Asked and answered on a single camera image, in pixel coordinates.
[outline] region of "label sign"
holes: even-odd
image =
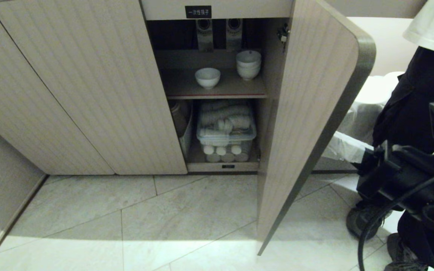
[[[212,6],[185,6],[187,19],[211,19]]]

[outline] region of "metal bracket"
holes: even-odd
[[[286,49],[286,42],[287,38],[289,37],[289,34],[291,33],[291,30],[289,29],[289,26],[287,24],[284,24],[283,27],[277,30],[277,37],[279,38],[279,41],[281,41],[283,45],[283,52]]]

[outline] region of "black shoe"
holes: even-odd
[[[384,271],[427,271],[427,264],[418,260],[413,251],[407,247],[398,233],[388,236],[388,253],[393,260]]]
[[[366,224],[369,220],[371,220],[377,213],[379,213],[379,210],[381,207],[378,207],[374,204],[369,204],[365,201],[360,201],[358,204],[356,204],[356,207],[351,209],[348,213],[348,217],[346,217],[346,227],[348,228],[349,232],[354,235],[356,238],[359,238],[361,236],[361,233],[363,233],[363,230],[366,227]],[[369,231],[369,234],[366,238],[366,240],[369,240],[373,238],[379,227],[382,223],[384,223],[384,219],[391,215],[391,211],[384,216],[384,218],[381,218],[381,221],[379,223],[376,223],[371,230]]]

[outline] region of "wooden cabinet door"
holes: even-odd
[[[294,5],[271,120],[274,135],[258,177],[260,254],[367,79],[376,54],[372,38],[323,0]]]
[[[139,1],[14,0],[0,20],[116,173],[186,173]]]
[[[1,23],[0,135],[47,174],[114,174]]]

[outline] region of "white ceramic bowl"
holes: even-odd
[[[246,81],[254,79],[259,74],[259,71],[260,66],[251,69],[237,67],[237,73]]]
[[[255,67],[256,63],[260,63],[261,55],[257,51],[242,51],[236,56],[237,65],[241,67]]]
[[[240,67],[243,69],[254,69],[256,67],[259,67],[261,63],[262,62],[260,60],[258,62],[252,63],[252,65],[241,65],[241,64],[237,63],[237,67]]]
[[[195,79],[205,89],[212,89],[220,80],[220,71],[214,68],[203,68],[195,72]]]

